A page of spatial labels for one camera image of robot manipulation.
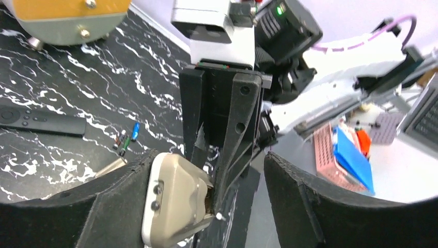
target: orange object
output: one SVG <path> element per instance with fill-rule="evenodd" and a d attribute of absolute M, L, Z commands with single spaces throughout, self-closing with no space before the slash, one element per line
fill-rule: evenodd
<path fill-rule="evenodd" d="M 359 139 L 359 144 L 361 145 L 361 152 L 365 157 L 368 157 L 369 149 L 371 147 L 371 139 L 367 132 L 364 130 L 356 131 L 357 138 Z"/>
<path fill-rule="evenodd" d="M 23 21 L 125 13 L 128 11 L 131 0 L 100 0 L 96 2 L 95 8 L 89 8 L 84 0 L 12 0 L 14 15 Z"/>

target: screw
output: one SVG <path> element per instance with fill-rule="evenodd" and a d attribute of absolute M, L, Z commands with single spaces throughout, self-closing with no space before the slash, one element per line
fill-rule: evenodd
<path fill-rule="evenodd" d="M 80 32 L 82 39 L 90 38 L 90 32 L 86 29 L 81 30 Z"/>
<path fill-rule="evenodd" d="M 94 9 L 94 8 L 96 8 L 96 0 L 85 0 L 85 5 L 89 9 Z"/>
<path fill-rule="evenodd" d="M 163 192 L 163 189 L 159 185 L 156 185 L 155 187 L 153 187 L 153 193 L 155 195 L 159 195 L 159 194 L 161 194 L 161 192 Z"/>
<path fill-rule="evenodd" d="M 151 204 L 151 209 L 152 209 L 153 211 L 157 211 L 157 210 L 159 210 L 159 209 L 160 209 L 160 203 L 159 203 L 158 201 L 154 201 L 154 202 L 152 202 L 152 204 Z"/>

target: remote control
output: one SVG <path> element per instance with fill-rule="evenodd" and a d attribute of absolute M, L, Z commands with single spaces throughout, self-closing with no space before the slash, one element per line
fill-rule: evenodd
<path fill-rule="evenodd" d="M 85 118 L 0 105 L 0 128 L 84 136 Z"/>

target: black foam pad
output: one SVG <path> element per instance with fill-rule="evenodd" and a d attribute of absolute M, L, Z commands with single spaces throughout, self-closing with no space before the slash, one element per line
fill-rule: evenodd
<path fill-rule="evenodd" d="M 271 152 L 264 172 L 282 248 L 438 247 L 438 198 L 402 204 L 360 195 Z"/>

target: wall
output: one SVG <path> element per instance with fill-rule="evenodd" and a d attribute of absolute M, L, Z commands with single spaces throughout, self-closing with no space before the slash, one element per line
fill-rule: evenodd
<path fill-rule="evenodd" d="M 142 11 L 154 28 L 172 40 L 186 52 L 189 51 L 189 39 L 184 37 L 170 23 L 175 0 L 132 0 L 134 9 Z"/>
<path fill-rule="evenodd" d="M 170 23 L 174 0 L 133 0 L 133 4 L 142 10 L 157 25 L 166 29 L 165 34 L 176 43 L 186 44 L 189 40 L 182 36 Z M 400 17 L 415 14 L 418 18 L 417 29 L 410 43 L 416 44 L 422 51 L 429 52 L 438 47 L 438 3 L 436 0 L 301 0 L 320 24 L 324 31 L 322 41 L 349 38 L 369 32 L 386 17 Z M 405 32 L 409 25 L 403 24 Z"/>

